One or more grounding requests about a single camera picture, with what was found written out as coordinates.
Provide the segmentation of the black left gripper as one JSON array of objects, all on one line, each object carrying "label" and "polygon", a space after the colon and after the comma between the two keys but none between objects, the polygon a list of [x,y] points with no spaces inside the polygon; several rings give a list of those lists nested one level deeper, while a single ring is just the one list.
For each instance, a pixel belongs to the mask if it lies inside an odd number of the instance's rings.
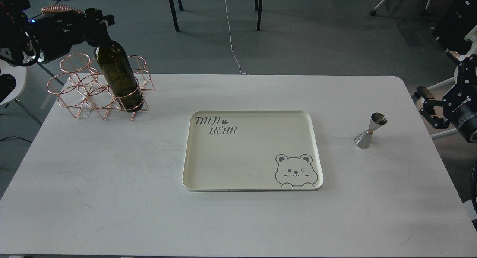
[{"label": "black left gripper", "polygon": [[31,21],[31,32],[40,47],[40,63],[49,63],[68,54],[72,46],[85,41],[99,47],[111,41],[107,27],[115,24],[114,16],[88,8],[82,16],[42,16]]}]

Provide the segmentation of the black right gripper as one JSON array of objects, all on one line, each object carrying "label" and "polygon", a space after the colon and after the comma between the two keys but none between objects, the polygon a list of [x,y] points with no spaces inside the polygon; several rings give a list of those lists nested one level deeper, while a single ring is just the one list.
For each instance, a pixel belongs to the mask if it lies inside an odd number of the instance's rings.
[{"label": "black right gripper", "polygon": [[[419,113],[435,129],[446,129],[450,123],[469,143],[476,143],[477,134],[477,80],[476,54],[460,55],[456,51],[448,53],[458,64],[458,75],[454,86],[446,93],[446,99],[435,100],[434,95],[424,86],[416,88],[416,97],[422,98],[423,107]],[[446,119],[439,117],[434,107],[446,109]]]}]

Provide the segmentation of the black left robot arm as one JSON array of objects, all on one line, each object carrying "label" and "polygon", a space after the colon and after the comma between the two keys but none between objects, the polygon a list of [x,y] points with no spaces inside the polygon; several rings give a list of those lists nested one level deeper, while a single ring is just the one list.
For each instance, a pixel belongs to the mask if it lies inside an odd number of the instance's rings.
[{"label": "black left robot arm", "polygon": [[30,7],[29,0],[1,0],[1,59],[14,67],[49,63],[83,42],[97,47],[115,23],[113,15],[93,7],[82,11],[63,4],[43,7],[30,19]]}]

